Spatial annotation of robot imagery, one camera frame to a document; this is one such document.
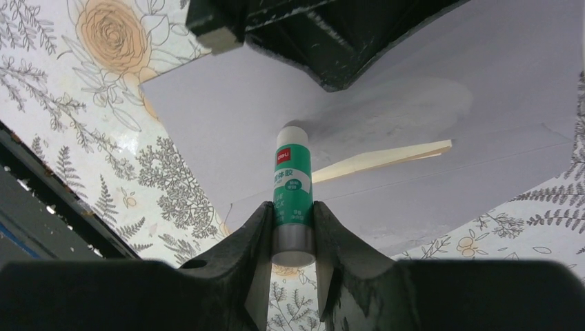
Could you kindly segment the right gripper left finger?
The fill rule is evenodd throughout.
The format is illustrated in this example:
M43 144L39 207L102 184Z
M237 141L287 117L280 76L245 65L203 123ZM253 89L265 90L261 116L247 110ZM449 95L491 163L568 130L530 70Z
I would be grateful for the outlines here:
M26 261L1 269L2 330L265 330L273 206L179 268Z

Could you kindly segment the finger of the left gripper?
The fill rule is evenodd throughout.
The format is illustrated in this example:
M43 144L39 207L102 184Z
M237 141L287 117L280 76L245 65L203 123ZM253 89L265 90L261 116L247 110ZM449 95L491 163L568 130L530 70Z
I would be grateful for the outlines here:
M246 43L336 92L349 88L398 43L461 5L455 0L251 1Z
M193 0L185 26L204 48L218 55L242 47L247 35L282 18L292 5L292 1Z

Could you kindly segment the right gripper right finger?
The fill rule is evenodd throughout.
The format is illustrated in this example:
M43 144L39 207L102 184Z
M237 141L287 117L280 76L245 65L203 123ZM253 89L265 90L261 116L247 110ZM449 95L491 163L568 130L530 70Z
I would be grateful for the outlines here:
M399 260L313 206L327 330L583 330L584 286L560 263Z

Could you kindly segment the small green white bottle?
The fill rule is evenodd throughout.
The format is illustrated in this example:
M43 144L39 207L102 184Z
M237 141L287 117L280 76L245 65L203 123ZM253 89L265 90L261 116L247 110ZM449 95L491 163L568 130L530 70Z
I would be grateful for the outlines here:
M315 262L313 182L308 134L286 126L277 136L271 261L285 268Z

